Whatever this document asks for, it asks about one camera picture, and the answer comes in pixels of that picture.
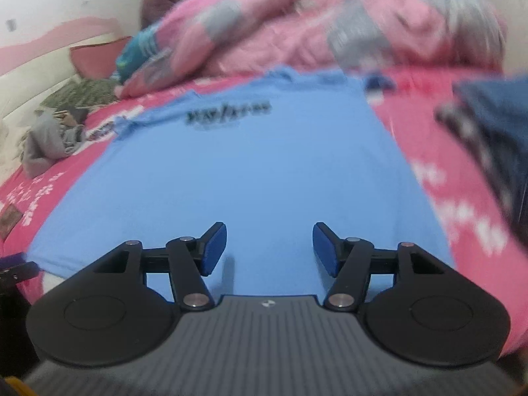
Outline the teal striped blanket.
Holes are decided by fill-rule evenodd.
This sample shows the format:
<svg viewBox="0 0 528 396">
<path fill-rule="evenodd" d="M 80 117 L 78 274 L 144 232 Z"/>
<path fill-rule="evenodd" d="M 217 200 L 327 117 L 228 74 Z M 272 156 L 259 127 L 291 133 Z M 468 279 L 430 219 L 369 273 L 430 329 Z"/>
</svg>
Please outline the teal striped blanket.
<svg viewBox="0 0 528 396">
<path fill-rule="evenodd" d="M 138 70 L 153 72 L 166 69 L 172 56 L 174 29 L 157 21 L 137 33 L 115 61 L 113 79 L 124 85 Z"/>
</svg>

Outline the white padded headboard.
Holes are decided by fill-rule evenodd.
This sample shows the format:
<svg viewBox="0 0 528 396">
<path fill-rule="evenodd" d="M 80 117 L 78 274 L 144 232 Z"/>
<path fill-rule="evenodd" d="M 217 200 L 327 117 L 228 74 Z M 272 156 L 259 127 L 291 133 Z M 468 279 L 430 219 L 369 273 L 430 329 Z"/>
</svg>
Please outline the white padded headboard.
<svg viewBox="0 0 528 396">
<path fill-rule="evenodd" d="M 87 17 L 64 22 L 33 41 L 2 48 L 3 125 L 31 125 L 39 103 L 74 76 L 70 48 L 103 44 L 120 36 L 117 20 Z"/>
</svg>

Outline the pink pillow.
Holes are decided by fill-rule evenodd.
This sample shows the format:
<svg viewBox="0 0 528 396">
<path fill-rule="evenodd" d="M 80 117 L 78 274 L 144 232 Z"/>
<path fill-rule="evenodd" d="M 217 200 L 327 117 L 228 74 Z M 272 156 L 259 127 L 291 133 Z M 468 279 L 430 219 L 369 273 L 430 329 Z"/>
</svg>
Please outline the pink pillow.
<svg viewBox="0 0 528 396">
<path fill-rule="evenodd" d="M 108 79 L 116 70 L 116 59 L 130 40 L 131 37 L 123 37 L 106 43 L 71 47 L 70 61 L 82 78 Z"/>
</svg>

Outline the light blue printed t-shirt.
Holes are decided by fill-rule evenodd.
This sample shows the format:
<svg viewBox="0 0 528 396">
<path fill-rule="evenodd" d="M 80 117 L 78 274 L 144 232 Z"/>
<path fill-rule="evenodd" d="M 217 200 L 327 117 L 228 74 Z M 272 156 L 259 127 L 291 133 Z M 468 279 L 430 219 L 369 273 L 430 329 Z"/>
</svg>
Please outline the light blue printed t-shirt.
<svg viewBox="0 0 528 396">
<path fill-rule="evenodd" d="M 124 241 L 158 248 L 222 222 L 214 296 L 323 296 L 331 280 L 312 248 L 323 222 L 378 248 L 411 241 L 452 264 L 425 192 L 367 101 L 390 87 L 375 74 L 281 68 L 120 118 L 28 257 L 67 278 Z"/>
</svg>

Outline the pink and grey quilt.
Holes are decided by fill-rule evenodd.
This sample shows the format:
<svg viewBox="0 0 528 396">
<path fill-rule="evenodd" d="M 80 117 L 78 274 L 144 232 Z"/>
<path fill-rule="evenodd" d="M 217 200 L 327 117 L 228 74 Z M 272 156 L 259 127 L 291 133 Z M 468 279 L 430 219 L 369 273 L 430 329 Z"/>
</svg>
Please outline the pink and grey quilt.
<svg viewBox="0 0 528 396">
<path fill-rule="evenodd" d="M 506 25 L 487 0 L 181 0 L 160 20 L 174 29 L 166 69 L 138 70 L 118 84 L 118 97 L 197 75 L 257 74 L 278 65 L 498 71 L 507 41 Z"/>
</svg>

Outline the green patterned pillow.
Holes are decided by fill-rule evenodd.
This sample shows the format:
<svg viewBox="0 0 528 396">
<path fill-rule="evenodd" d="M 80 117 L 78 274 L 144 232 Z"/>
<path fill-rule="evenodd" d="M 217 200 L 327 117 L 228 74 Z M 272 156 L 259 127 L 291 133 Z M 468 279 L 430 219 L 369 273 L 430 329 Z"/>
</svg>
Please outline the green patterned pillow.
<svg viewBox="0 0 528 396">
<path fill-rule="evenodd" d="M 96 107 L 105 106 L 116 102 L 116 83 L 109 79 L 81 79 L 69 81 L 64 87 L 58 89 L 40 106 L 47 109 L 62 109 L 66 107 Z"/>
</svg>

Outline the grey folded garment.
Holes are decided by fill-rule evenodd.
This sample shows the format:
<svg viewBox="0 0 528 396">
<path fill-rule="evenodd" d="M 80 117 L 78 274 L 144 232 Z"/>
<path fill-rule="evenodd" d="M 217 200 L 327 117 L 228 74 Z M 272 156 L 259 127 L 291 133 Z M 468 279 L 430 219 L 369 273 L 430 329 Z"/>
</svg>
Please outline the grey folded garment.
<svg viewBox="0 0 528 396">
<path fill-rule="evenodd" d="M 52 113 L 42 113 L 24 142 L 21 166 L 30 179 L 44 174 L 57 161 L 66 159 L 85 142 L 85 127 L 74 119 L 64 122 Z"/>
</svg>

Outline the dark blue garment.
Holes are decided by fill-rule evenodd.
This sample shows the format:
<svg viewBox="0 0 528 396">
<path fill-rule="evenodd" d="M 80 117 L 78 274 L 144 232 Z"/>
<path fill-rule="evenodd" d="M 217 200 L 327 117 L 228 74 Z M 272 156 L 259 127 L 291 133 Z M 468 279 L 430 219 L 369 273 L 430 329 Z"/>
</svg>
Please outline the dark blue garment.
<svg viewBox="0 0 528 396">
<path fill-rule="evenodd" d="M 527 75 L 453 85 L 435 119 L 473 156 L 512 232 L 527 243 Z"/>
</svg>

